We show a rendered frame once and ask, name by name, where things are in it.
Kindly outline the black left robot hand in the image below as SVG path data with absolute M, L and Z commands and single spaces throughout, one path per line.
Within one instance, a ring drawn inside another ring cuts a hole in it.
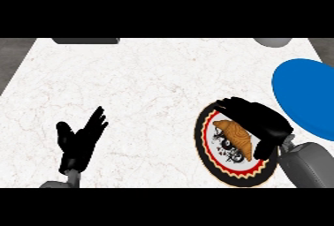
M 56 124 L 58 145 L 62 150 L 59 172 L 65 175 L 70 170 L 83 172 L 87 168 L 96 142 L 108 126 L 105 110 L 98 107 L 86 126 L 77 132 L 65 122 Z

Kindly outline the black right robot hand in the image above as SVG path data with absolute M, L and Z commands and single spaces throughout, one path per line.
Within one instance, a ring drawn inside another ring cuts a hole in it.
M 294 131 L 284 116 L 260 103 L 238 97 L 217 100 L 215 109 L 259 138 L 253 156 L 268 160 L 274 149 L 284 144 Z

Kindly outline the brown croissant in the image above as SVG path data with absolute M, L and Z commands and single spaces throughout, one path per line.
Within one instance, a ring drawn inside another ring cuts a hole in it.
M 243 152 L 244 157 L 251 161 L 251 136 L 247 130 L 235 121 L 215 121 L 213 125 L 219 128 L 235 148 Z

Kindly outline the blue plate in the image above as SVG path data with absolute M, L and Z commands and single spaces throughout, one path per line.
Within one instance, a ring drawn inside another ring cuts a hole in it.
M 272 87 L 287 116 L 314 135 L 334 141 L 334 67 L 291 59 L 274 71 Z

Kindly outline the black red patterned plate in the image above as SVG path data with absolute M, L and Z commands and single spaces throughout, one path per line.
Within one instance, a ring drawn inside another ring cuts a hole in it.
M 223 130 L 215 122 L 229 118 L 215 110 L 212 103 L 201 111 L 195 121 L 195 148 L 203 164 L 213 176 L 228 185 L 254 187 L 262 185 L 274 175 L 277 169 L 278 149 L 269 159 L 247 160 L 237 146 L 228 140 Z

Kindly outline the grey round object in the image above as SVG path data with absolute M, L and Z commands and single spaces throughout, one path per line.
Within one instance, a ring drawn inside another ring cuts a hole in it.
M 254 41 L 269 48 L 281 48 L 288 44 L 291 38 L 256 38 Z

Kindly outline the dark grey flat object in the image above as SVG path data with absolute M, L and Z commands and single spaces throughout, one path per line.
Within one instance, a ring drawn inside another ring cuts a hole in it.
M 118 44 L 120 38 L 52 38 L 58 44 Z

